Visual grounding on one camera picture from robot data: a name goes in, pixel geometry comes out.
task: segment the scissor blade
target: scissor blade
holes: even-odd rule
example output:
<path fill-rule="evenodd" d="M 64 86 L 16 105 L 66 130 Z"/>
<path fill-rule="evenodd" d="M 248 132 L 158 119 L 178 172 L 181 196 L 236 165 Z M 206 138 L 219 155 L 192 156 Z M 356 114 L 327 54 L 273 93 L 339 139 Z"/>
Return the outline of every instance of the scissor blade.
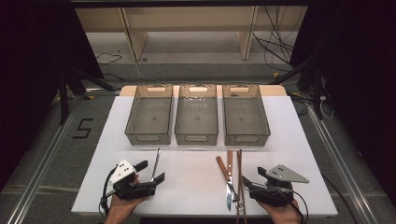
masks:
<path fill-rule="evenodd" d="M 227 189 L 231 192 L 231 195 L 233 196 L 233 198 L 238 197 L 238 195 L 236 194 L 235 190 L 233 189 L 233 183 L 232 182 L 227 182 Z"/>
<path fill-rule="evenodd" d="M 228 184 L 226 187 L 227 187 L 227 191 L 226 191 L 227 192 L 227 194 L 226 194 L 227 207 L 228 207 L 228 210 L 231 212 L 231 203 L 233 201 L 233 194 L 231 193 L 231 190 L 230 190 Z"/>

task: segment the metal frame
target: metal frame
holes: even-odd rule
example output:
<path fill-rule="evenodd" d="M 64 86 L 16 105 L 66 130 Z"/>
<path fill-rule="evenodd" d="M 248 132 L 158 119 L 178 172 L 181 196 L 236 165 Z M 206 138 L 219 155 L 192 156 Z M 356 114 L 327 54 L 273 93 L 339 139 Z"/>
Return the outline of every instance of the metal frame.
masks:
<path fill-rule="evenodd" d="M 33 175 L 32 179 L 30 180 L 28 186 L 26 187 L 24 193 L 22 194 L 21 198 L 15 205 L 10 218 L 8 219 L 8 224 L 16 224 L 22 223 L 24 217 L 26 216 L 30 205 L 37 194 L 38 188 L 40 187 L 41 183 L 46 176 L 50 165 L 55 158 L 58 149 L 64 140 L 64 136 L 70 126 L 71 120 L 74 117 L 75 111 L 78 108 L 79 104 L 82 101 L 82 96 L 77 96 L 73 100 L 73 104 L 71 106 L 71 113 L 70 116 L 65 120 L 63 125 L 60 125 L 58 131 L 56 132 L 55 136 L 52 139 L 47 151 L 41 160 L 40 164 L 38 165 L 37 169 L 35 170 L 35 174 Z"/>
<path fill-rule="evenodd" d="M 378 223 L 374 211 L 371 209 L 371 206 L 361 191 L 361 188 L 359 188 L 358 183 L 347 167 L 347 163 L 344 161 L 342 155 L 338 151 L 338 148 L 332 140 L 332 136 L 324 125 L 323 120 L 319 120 L 311 106 L 308 106 L 308 111 L 309 117 L 312 119 L 315 128 L 317 129 L 320 138 L 323 141 L 323 144 L 329 152 L 329 156 L 332 159 L 332 162 L 334 163 L 334 166 L 340 175 L 352 202 L 355 204 L 355 207 L 358 210 L 363 223 Z"/>
<path fill-rule="evenodd" d="M 35 0 L 37 5 L 71 7 L 251 7 L 251 6 L 308 6 L 330 3 L 328 0 L 71 0 L 54 2 Z"/>

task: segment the transparent plastic bin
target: transparent plastic bin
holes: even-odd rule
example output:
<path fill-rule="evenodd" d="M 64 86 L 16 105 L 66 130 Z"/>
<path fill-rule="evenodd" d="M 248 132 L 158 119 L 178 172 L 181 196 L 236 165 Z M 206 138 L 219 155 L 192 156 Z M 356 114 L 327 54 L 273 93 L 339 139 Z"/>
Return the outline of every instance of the transparent plastic bin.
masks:
<path fill-rule="evenodd" d="M 172 85 L 139 85 L 126 125 L 132 145 L 169 145 L 172 129 Z"/>
<path fill-rule="evenodd" d="M 263 147 L 271 135 L 258 85 L 223 85 L 226 146 Z"/>
<path fill-rule="evenodd" d="M 180 85 L 175 135 L 178 145 L 215 146 L 218 143 L 216 85 Z"/>

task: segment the metal tool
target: metal tool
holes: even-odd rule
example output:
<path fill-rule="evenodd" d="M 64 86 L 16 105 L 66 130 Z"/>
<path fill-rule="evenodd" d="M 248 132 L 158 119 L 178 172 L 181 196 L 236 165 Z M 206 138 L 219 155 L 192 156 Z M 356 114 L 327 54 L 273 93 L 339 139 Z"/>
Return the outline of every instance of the metal tool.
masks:
<path fill-rule="evenodd" d="M 226 199 L 227 199 L 227 207 L 228 210 L 231 211 L 231 203 L 235 204 L 235 207 L 240 208 L 238 212 L 242 212 L 242 206 L 238 206 L 238 195 L 235 193 L 233 189 L 233 181 L 232 181 L 232 169 L 233 169 L 233 152 L 231 150 L 228 151 L 228 165 L 227 168 L 224 165 L 220 156 L 216 157 L 216 161 L 219 164 L 220 170 L 223 172 L 225 180 L 227 182 L 227 190 L 226 190 Z"/>
<path fill-rule="evenodd" d="M 242 196 L 242 202 L 238 204 L 237 210 L 241 210 L 239 206 L 242 206 L 243 214 L 244 214 L 244 221 L 245 224 L 248 223 L 247 220 L 247 209 L 245 207 L 245 193 L 243 189 L 243 182 L 242 182 L 242 149 L 236 153 L 238 159 L 238 195 Z M 236 214 L 236 223 L 239 223 L 239 213 Z"/>
<path fill-rule="evenodd" d="M 160 154 L 161 154 L 161 148 L 158 148 L 158 151 L 157 151 L 157 158 L 155 159 L 154 170 L 152 171 L 151 181 L 154 180 L 155 171 L 157 170 L 158 160 L 160 159 Z"/>
<path fill-rule="evenodd" d="M 157 186 L 165 180 L 165 173 L 158 175 L 150 182 L 141 183 L 135 181 L 137 172 L 145 169 L 148 165 L 148 161 L 141 161 L 137 165 L 131 165 L 127 160 L 122 160 L 110 171 L 106 178 L 103 195 L 100 200 L 100 206 L 105 210 L 106 215 L 109 212 L 107 198 L 112 194 L 116 194 L 120 199 L 126 201 L 155 194 Z M 107 185 L 113 187 L 113 190 L 109 193 L 106 193 Z"/>
<path fill-rule="evenodd" d="M 257 185 L 243 176 L 244 185 L 249 189 L 249 196 L 258 202 L 273 207 L 284 207 L 293 201 L 293 186 L 291 182 L 309 183 L 309 180 L 284 165 L 278 165 L 267 171 L 258 167 L 259 175 L 267 179 L 265 186 Z"/>

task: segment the white table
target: white table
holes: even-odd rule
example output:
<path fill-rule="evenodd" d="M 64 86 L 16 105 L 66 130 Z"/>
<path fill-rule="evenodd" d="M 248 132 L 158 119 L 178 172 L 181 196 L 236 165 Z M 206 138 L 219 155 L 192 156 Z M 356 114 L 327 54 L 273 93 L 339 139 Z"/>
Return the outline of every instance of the white table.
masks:
<path fill-rule="evenodd" d="M 126 159 L 132 165 L 147 160 L 148 168 L 139 173 L 139 179 L 142 182 L 150 180 L 159 146 L 132 146 L 124 134 L 133 99 L 133 96 L 116 97 L 72 208 L 73 213 L 99 214 L 98 204 L 106 177 L 122 159 Z M 337 211 L 320 175 L 291 99 L 289 96 L 263 96 L 262 101 L 271 130 L 271 136 L 264 147 L 224 146 L 221 97 L 218 98 L 219 138 L 215 147 L 178 146 L 172 133 L 171 145 L 161 146 L 163 150 L 156 172 L 156 175 L 165 172 L 165 180 L 157 187 L 154 196 L 134 210 L 134 216 L 234 217 L 235 208 L 232 206 L 231 212 L 227 209 L 226 183 L 215 158 L 221 156 L 226 162 L 226 150 L 236 151 L 239 148 L 244 150 L 242 173 L 248 179 L 264 183 L 266 179 L 257 173 L 258 166 L 269 170 L 284 164 L 309 179 L 308 184 L 292 184 L 294 190 L 304 197 L 309 216 L 336 216 Z M 176 111 L 175 97 L 174 127 Z M 237 175 L 236 153 L 234 153 L 235 190 L 237 190 Z M 248 217 L 268 216 L 254 200 L 248 197 L 247 191 L 245 196 Z M 297 195 L 295 198 L 302 213 L 306 214 L 303 201 Z"/>

